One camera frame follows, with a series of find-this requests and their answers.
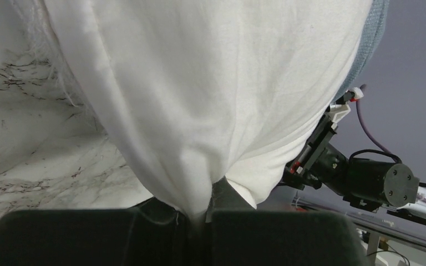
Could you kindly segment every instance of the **marble surface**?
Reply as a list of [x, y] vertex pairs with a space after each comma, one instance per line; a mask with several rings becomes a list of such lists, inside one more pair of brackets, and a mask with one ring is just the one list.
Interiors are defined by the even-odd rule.
[[97, 120], [56, 86], [0, 0], [0, 217], [31, 208], [130, 207], [151, 194]]

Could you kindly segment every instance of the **light blue knit cloth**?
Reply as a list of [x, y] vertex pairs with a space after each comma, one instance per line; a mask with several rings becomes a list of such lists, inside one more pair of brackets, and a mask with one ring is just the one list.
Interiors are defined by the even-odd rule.
[[358, 47], [357, 56], [353, 61], [345, 81], [339, 88], [334, 101], [344, 95], [351, 83], [357, 78], [360, 72], [362, 72], [366, 63], [370, 60], [378, 47], [386, 24], [388, 6], [389, 0], [373, 0], [372, 7], [365, 21], [365, 26], [363, 27], [362, 39]]

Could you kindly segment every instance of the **white fabric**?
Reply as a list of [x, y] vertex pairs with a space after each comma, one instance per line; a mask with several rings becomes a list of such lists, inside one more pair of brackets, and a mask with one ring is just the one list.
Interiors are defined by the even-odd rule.
[[142, 184], [201, 216], [224, 175], [255, 206], [344, 81], [364, 1], [45, 0], [60, 49]]

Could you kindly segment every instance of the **white cloth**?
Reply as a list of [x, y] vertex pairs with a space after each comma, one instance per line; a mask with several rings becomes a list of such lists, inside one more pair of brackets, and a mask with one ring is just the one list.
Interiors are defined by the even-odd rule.
[[253, 206], [344, 81], [364, 1], [44, 0], [111, 140], [191, 218], [224, 175]]

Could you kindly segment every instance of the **blue fabric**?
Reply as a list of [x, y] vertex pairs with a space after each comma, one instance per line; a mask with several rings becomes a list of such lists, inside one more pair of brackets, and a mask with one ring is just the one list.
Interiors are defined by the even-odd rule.
[[366, 63], [372, 57], [374, 51], [383, 36], [386, 24], [386, 15], [388, 13], [389, 0], [373, 0], [372, 7], [368, 13], [365, 26], [363, 27], [362, 39], [358, 47], [355, 60], [350, 68], [345, 81], [342, 83], [334, 101], [342, 97], [349, 86], [362, 72]]

